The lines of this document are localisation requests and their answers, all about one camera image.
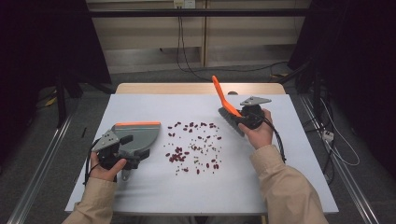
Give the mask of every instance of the hand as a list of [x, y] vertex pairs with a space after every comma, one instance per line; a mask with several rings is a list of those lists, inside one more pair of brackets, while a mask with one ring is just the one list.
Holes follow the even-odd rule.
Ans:
[[[267, 109], [262, 110], [265, 117], [272, 123], [271, 112]], [[239, 129], [247, 136], [248, 141], [255, 149], [265, 147], [272, 144], [274, 131], [265, 122], [255, 130], [250, 130], [242, 123], [238, 124]]]
[[[91, 153], [91, 168], [99, 163], [99, 158], [96, 152]], [[90, 177], [113, 181], [114, 176], [122, 170], [124, 165], [126, 164], [125, 159], [119, 160], [110, 170], [103, 168], [100, 165], [97, 165], [93, 170], [91, 170]]]

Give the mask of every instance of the person's right hand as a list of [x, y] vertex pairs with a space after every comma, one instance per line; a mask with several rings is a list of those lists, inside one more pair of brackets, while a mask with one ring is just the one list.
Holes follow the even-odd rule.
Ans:
[[[265, 117], [272, 123], [271, 112], [267, 109], [262, 110]], [[239, 129], [247, 136], [248, 141], [255, 149], [272, 144], [274, 131], [265, 122], [257, 129], [251, 130], [242, 123], [238, 124]]]

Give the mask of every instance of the gray floor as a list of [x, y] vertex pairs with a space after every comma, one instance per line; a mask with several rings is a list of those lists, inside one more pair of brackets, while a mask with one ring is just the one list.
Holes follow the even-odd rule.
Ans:
[[[152, 52], [148, 51], [144, 53], [145, 54], [142, 54], [140, 51], [139, 54], [134, 57], [140, 57], [141, 60], [146, 60], [146, 62], [148, 62], [150, 58], [155, 58]], [[196, 58], [196, 53], [196, 50], [192, 49], [190, 56]], [[195, 77], [191, 73], [182, 72], [179, 69], [160, 70], [160, 61], [161, 57], [155, 61], [154, 65], [148, 64], [146, 66], [141, 66], [139, 71], [134, 71], [133, 73], [112, 74], [113, 85], [110, 87], [116, 88], [121, 82], [137, 81], [202, 82], [201, 79]], [[173, 64], [172, 66], [175, 66], [175, 62], [171, 60], [163, 64]], [[241, 64], [240, 66], [226, 68], [247, 70], [261, 68], [263, 64], [267, 63], [247, 65], [246, 62], [243, 62]], [[200, 77], [210, 77], [214, 72], [216, 72], [216, 75], [220, 76], [222, 80], [228, 82], [266, 82], [271, 79], [270, 74], [288, 73], [289, 70], [284, 64], [280, 64], [274, 66], [272, 71], [269, 68], [252, 72], [211, 70], [199, 72], [197, 74]], [[68, 105], [75, 102], [78, 103], [76, 114], [46, 174], [46, 178], [35, 196], [32, 207], [25, 219], [25, 223], [60, 223], [67, 217], [64, 208], [75, 185], [74, 180], [76, 176], [78, 176], [85, 160], [86, 151], [94, 138], [96, 129], [106, 109], [106, 103], [109, 97], [90, 86], [82, 85], [82, 88], [84, 89], [84, 94], [81, 99], [67, 99]], [[285, 85], [285, 90], [290, 95], [301, 122], [304, 123], [310, 120], [301, 102], [301, 95], [296, 94], [293, 83], [287, 83], [287, 85]], [[380, 220], [379, 222], [394, 222], [394, 220], [396, 220], [395, 180], [392, 179], [383, 167], [372, 157], [364, 141], [353, 134], [347, 119], [337, 107], [336, 102], [332, 103], [332, 108], [334, 110], [334, 122], [338, 130], [340, 130], [342, 135], [354, 146], [361, 159], [360, 165], [348, 167], [350, 173], [353, 174], [362, 192], [373, 207], [376, 216]], [[4, 164], [3, 173], [0, 176], [0, 223], [7, 222], [18, 200], [28, 186], [37, 165], [40, 163], [55, 133], [56, 124], [56, 105], [37, 109], [31, 127], [23, 135], [21, 142], [14, 150], [15, 153], [10, 157], [8, 162]], [[305, 129], [312, 129], [312, 126], [308, 125]], [[315, 132], [307, 133], [307, 137], [317, 155], [319, 164], [324, 166], [326, 152], [319, 141], [318, 134]], [[351, 153], [346, 143], [344, 143], [338, 135], [336, 135], [336, 139], [336, 145], [342, 153], [343, 158], [347, 161], [354, 161], [356, 157]], [[360, 211], [357, 209], [355, 202], [352, 200], [350, 193], [337, 171], [335, 171], [335, 178], [330, 184], [330, 188], [340, 209], [340, 212], [337, 214], [327, 215], [327, 219], [330, 223], [367, 223], [361, 217]], [[125, 216], [115, 215], [113, 222], [127, 223], [128, 219], [129, 218]]]

